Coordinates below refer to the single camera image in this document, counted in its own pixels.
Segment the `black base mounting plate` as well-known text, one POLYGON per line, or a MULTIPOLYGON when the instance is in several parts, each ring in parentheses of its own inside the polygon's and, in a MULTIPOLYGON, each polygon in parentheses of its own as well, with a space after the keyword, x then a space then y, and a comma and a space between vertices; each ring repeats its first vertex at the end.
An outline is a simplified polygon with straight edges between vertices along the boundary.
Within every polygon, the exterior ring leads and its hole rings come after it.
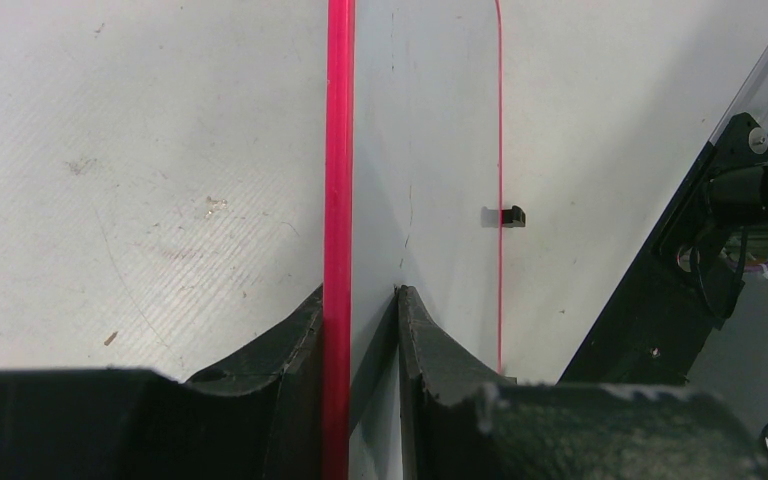
POLYGON ((708 229, 709 179, 768 160, 749 136, 757 121, 731 116, 707 141, 560 377, 563 383, 683 386, 728 303, 731 268, 720 251, 732 233, 708 229))

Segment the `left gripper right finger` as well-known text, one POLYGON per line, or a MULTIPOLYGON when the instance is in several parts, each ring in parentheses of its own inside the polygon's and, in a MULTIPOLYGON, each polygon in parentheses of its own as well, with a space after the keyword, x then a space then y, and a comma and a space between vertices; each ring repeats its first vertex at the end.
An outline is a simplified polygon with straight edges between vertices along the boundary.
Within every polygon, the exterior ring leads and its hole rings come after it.
POLYGON ((432 318, 418 290, 395 292, 402 468, 406 479, 501 479, 479 429, 484 386, 512 381, 485 365, 432 318))

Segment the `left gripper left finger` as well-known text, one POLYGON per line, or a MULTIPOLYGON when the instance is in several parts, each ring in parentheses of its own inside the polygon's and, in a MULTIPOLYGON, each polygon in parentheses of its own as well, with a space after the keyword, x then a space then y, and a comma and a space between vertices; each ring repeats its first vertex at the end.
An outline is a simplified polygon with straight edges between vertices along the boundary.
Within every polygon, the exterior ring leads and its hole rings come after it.
POLYGON ((201 479, 321 476, 322 288, 284 320, 187 385, 209 396, 201 479))

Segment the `pink-framed whiteboard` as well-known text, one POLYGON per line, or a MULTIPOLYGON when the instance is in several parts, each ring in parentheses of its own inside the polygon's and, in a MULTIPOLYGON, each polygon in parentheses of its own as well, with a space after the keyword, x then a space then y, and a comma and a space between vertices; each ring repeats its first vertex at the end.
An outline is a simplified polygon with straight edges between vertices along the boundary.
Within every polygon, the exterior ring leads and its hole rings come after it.
POLYGON ((496 1, 328 5, 323 467, 401 463, 384 312, 413 286, 501 363, 503 40, 496 1))

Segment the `black whiteboard clip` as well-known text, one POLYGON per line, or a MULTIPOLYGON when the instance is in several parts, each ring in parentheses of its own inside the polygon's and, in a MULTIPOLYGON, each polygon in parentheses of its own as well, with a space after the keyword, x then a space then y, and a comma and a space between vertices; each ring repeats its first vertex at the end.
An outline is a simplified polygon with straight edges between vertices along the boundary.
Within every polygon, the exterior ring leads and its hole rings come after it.
POLYGON ((483 208, 481 211, 483 228, 524 228, 526 222, 526 213, 517 205, 501 210, 483 208))

